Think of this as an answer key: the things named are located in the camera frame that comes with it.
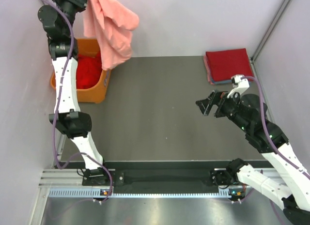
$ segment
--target folded towel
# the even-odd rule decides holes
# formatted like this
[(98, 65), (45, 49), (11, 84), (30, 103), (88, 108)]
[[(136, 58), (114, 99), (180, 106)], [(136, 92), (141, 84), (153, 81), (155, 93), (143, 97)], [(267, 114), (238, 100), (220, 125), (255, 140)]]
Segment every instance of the folded towel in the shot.
[(231, 80), (223, 80), (223, 81), (218, 81), (218, 82), (215, 82), (213, 79), (212, 79), (212, 76), (211, 76), (211, 71), (210, 71), (210, 67), (209, 67), (209, 63), (208, 63), (208, 59), (207, 59), (207, 56), (204, 55), (203, 56), (203, 61), (204, 61), (204, 66), (205, 66), (205, 69), (207, 71), (207, 77), (208, 77), (208, 81), (210, 84), (224, 84), (224, 83), (231, 83), (232, 81)]
[(210, 73), (214, 82), (230, 80), (234, 75), (253, 76), (247, 50), (230, 49), (206, 52)]
[(103, 70), (131, 57), (131, 31), (138, 26), (139, 17), (117, 0), (88, 0), (83, 23), (84, 35), (99, 43)]

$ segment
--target floor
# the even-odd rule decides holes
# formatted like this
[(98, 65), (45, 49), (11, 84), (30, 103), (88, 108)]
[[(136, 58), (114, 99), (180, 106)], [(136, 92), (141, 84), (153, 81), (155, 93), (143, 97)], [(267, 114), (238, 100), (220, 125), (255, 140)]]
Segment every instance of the floor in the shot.
[[(106, 161), (262, 159), (227, 118), (202, 116), (195, 101), (214, 89), (232, 86), (210, 85), (201, 56), (132, 58), (112, 71), (105, 101), (80, 108)], [(62, 160), (76, 152), (67, 140)]]

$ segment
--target stack of folded cloths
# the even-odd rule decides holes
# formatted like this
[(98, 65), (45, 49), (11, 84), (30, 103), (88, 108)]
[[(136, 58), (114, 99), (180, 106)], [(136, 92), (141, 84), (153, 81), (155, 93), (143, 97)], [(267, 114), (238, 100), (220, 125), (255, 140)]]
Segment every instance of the stack of folded cloths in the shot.
[(231, 83), (234, 75), (253, 76), (245, 48), (205, 54), (203, 60), (211, 84)]

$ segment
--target cable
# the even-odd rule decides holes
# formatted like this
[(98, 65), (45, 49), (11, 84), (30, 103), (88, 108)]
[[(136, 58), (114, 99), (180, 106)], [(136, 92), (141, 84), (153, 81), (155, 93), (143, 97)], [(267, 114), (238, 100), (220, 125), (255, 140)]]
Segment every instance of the cable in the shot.
[(219, 185), (218, 185), (218, 183), (217, 183), (217, 179), (216, 178), (214, 178), (214, 183), (215, 183), (215, 185), (219, 188), (219, 189), (222, 189), (222, 190), (225, 190), (225, 189), (227, 189), (228, 187), (229, 187), (229, 185), (227, 185), (227, 186), (225, 186), (225, 187), (220, 187)]
[(81, 177), (84, 177), (84, 171), (83, 171), (83, 169), (77, 168), (77, 174), (78, 174), (79, 176), (81, 176)]
[[(57, 116), (58, 116), (59, 104), (60, 104), (61, 95), (62, 95), (62, 82), (63, 82), (64, 74), (65, 74), (66, 68), (68, 66), (69, 60), (70, 60), (70, 58), (72, 56), (72, 51), (73, 51), (73, 46), (74, 46), (74, 35), (73, 35), (72, 25), (71, 25), (70, 21), (68, 20), (68, 18), (66, 17), (66, 15), (56, 5), (54, 5), (52, 2), (50, 2), (48, 0), (41, 0), (41, 1), (46, 3), (46, 4), (48, 4), (52, 8), (54, 8), (63, 17), (63, 19), (65, 20), (65, 22), (68, 25), (68, 28), (70, 30), (70, 35), (71, 35), (70, 49), (69, 49), (69, 52), (68, 52), (67, 60), (66, 60), (66, 62), (64, 64), (64, 67), (63, 67), (63, 70), (62, 70), (62, 77), (61, 77), (61, 80), (60, 80), (59, 94), (58, 94), (58, 99), (57, 99), (57, 104), (56, 104), (56, 109), (55, 109), (55, 115), (54, 115), (54, 119), (53, 119), (53, 135), (52, 135), (53, 148), (52, 149), (53, 149), (54, 160), (55, 160), (56, 166), (59, 169), (64, 169), (69, 164), (69, 162), (72, 159), (74, 159), (76, 156), (85, 155), (91, 161), (93, 161), (94, 163), (96, 163), (100, 167), (102, 167), (106, 171), (106, 173), (107, 173), (107, 175), (109, 176), (109, 179), (110, 179), (110, 187), (109, 187), (108, 194), (105, 197), (105, 199), (102, 201), (102, 202), (105, 202), (105, 201), (107, 201), (108, 197), (112, 194), (112, 183), (113, 183), (112, 176), (111, 176), (110, 172), (108, 171), (108, 169), (105, 166), (103, 166), (101, 163), (98, 163), (96, 160), (94, 160), (92, 157), (90, 157), (87, 153), (84, 153), (84, 152), (78, 152), (78, 153), (72, 155), (63, 166), (60, 165), (60, 163), (58, 161), (58, 158), (57, 158), (57, 150), (56, 150), (56, 143), (55, 143), (56, 120), (57, 120)], [(70, 208), (72, 208), (73, 206), (77, 205), (78, 203), (84, 202), (84, 201), (90, 201), (90, 200), (92, 200), (92, 199), (82, 199), (82, 200), (72, 204), (64, 212), (62, 212), (60, 215), (58, 215), (55, 219), (58, 219), (60, 216), (62, 216), (64, 213), (66, 213)]]
[(272, 210), (273, 210), (273, 212), (275, 213), (277, 219), (279, 220), (279, 222), (281, 223), (281, 225), (285, 225), (285, 222), (280, 218), (280, 216), (279, 216), (279, 214), (278, 214), (278, 212), (277, 212), (277, 210), (276, 210), (275, 205), (273, 204), (273, 202), (272, 202), (271, 200), (269, 200), (269, 201), (270, 201)]
[(45, 1), (46, 1), (46, 0), (40, 0), (40, 2), (42, 3), (42, 5), (46, 5), (46, 4), (45, 4)]
[(246, 190), (247, 190), (247, 185), (246, 185), (246, 184), (243, 184), (243, 185), (242, 185), (242, 189), (243, 189), (243, 192), (246, 192)]
[[(252, 76), (245, 76), (242, 79), (253, 80), (256, 82), (257, 87), (258, 87), (258, 91), (259, 91), (259, 98), (260, 98), (260, 111), (264, 111), (263, 92), (262, 92), (262, 87), (261, 87), (261, 84), (259, 83), (259, 81), (255, 77), (252, 77)], [(281, 156), (286, 162), (288, 162), (295, 169), (299, 170), (299, 167), (296, 164), (294, 164), (293, 162), (291, 162), (289, 159), (287, 159), (281, 152), (279, 152), (277, 147), (272, 142), (272, 140), (269, 136), (269, 132), (268, 132), (268, 129), (266, 126), (266, 120), (265, 120), (265, 116), (264, 116), (263, 112), (261, 112), (261, 120), (262, 120), (262, 125), (263, 125), (263, 131), (264, 131), (266, 138), (267, 138), (268, 142), (270, 143), (272, 149), (274, 150), (274, 152), (277, 153), (279, 156)], [(310, 180), (310, 175), (307, 172), (303, 172), (302, 174)]]

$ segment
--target metal post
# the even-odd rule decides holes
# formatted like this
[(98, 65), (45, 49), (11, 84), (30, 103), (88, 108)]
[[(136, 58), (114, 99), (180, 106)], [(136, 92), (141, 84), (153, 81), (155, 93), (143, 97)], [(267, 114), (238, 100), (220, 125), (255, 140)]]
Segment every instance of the metal post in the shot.
[(255, 63), (255, 61), (257, 60), (258, 56), (262, 52), (262, 49), (264, 48), (266, 42), (268, 41), (268, 39), (271, 36), (273, 30), (275, 29), (275, 27), (279, 23), (280, 19), (283, 17), (283, 14), (286, 11), (286, 9), (288, 8), (288, 6), (291, 3), (291, 1), (292, 0), (284, 0), (282, 2), (280, 8), (278, 9), (276, 15), (274, 16), (271, 24), (269, 25), (266, 33), (264, 34), (261, 42), (259, 43), (257, 49), (255, 50), (255, 52), (254, 52), (254, 54), (253, 54), (253, 56), (251, 58), (253, 63)]
[(30, 219), (28, 221), (28, 225), (40, 225), (42, 223), (48, 195), (49, 195), (49, 188), (38, 189), (37, 198)]

